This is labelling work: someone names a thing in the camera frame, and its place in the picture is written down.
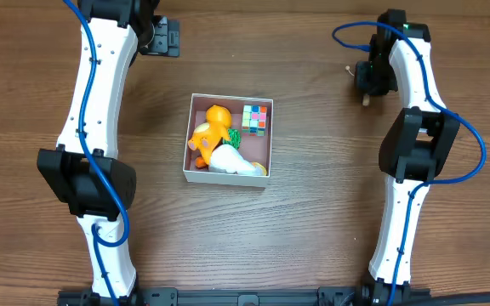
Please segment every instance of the open cardboard box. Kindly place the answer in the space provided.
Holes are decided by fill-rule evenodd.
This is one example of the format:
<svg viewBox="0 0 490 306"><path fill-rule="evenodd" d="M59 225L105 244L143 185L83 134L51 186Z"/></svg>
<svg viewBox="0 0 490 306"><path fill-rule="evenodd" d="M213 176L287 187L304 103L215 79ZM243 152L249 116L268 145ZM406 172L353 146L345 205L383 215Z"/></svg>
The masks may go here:
<svg viewBox="0 0 490 306"><path fill-rule="evenodd" d="M237 174L211 173L196 168L194 161L200 156L200 151L192 151L187 141L192 137L194 129L205 123L205 113L213 105L224 106L231 113L231 128L242 135L239 153L248 162L259 162L268 171L267 176L246 176ZM242 116L244 105L259 105L267 107L265 136L251 136L242 133ZM271 135L273 125L273 100L257 98L240 98L194 93L192 95L191 113L188 118L188 132L185 140L185 162L183 172L186 180L194 183L230 184L238 186L266 187L270 180L271 167Z"/></svg>

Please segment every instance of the yellow toy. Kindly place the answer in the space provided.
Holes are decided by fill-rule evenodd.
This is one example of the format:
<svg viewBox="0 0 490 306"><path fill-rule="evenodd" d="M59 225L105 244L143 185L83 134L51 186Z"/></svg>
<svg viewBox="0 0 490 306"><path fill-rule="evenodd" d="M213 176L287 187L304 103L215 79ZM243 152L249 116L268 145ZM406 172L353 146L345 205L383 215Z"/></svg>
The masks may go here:
<svg viewBox="0 0 490 306"><path fill-rule="evenodd" d="M225 107L213 105L205 114L207 122L200 124L194 130L188 141L191 150L200 150L202 156L196 159L196 167L206 167L211 161L213 150L221 139L230 141L228 128L231 127L231 114Z"/></svg>

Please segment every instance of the colorful puzzle cube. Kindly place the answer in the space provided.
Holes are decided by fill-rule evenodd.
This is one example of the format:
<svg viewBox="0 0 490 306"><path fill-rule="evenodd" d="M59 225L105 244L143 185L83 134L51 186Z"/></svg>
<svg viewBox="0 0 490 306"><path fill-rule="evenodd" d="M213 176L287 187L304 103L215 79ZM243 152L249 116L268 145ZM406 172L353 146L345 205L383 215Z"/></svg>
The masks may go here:
<svg viewBox="0 0 490 306"><path fill-rule="evenodd" d="M268 108L258 105L243 107L242 132L250 136L264 136L266 130Z"/></svg>

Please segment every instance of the wood grain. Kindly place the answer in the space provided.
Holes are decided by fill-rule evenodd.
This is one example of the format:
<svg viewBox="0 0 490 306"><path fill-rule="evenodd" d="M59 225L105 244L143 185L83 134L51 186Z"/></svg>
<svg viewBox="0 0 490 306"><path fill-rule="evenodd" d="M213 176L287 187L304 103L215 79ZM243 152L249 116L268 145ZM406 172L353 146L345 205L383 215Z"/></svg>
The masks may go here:
<svg viewBox="0 0 490 306"><path fill-rule="evenodd" d="M302 288L356 284L384 205L381 140L396 94L364 109L346 65L363 53L331 30L373 15L180 12L182 56L139 57L128 74L119 159L138 174L130 252L143 286ZM432 188L413 252L413 285L435 295L490 290L490 18L425 17L448 106L484 135L470 182ZM342 33L354 43L372 28ZM79 55L64 9L0 8L0 304L47 305L88 286L83 234L36 169L63 128ZM182 154L192 93L275 100L266 190L187 184ZM463 128L442 174L473 168Z"/></svg>
<svg viewBox="0 0 490 306"><path fill-rule="evenodd" d="M0 7L4 8L61 8L63 5L61 0L0 0ZM394 8L405 9L409 14L490 16L490 0L162 0L158 8L171 11L377 15Z"/></svg>

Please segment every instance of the green toy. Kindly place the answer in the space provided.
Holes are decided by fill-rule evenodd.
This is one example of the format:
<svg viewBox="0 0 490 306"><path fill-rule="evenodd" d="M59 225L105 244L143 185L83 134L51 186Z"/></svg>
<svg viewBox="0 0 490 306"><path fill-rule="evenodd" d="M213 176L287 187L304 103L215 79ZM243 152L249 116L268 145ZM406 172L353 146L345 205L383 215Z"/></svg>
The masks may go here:
<svg viewBox="0 0 490 306"><path fill-rule="evenodd" d="M222 139L223 145L231 145L234 148L239 149L239 144L242 142L242 135L238 130L233 128L228 128L228 134L230 135L230 141Z"/></svg>

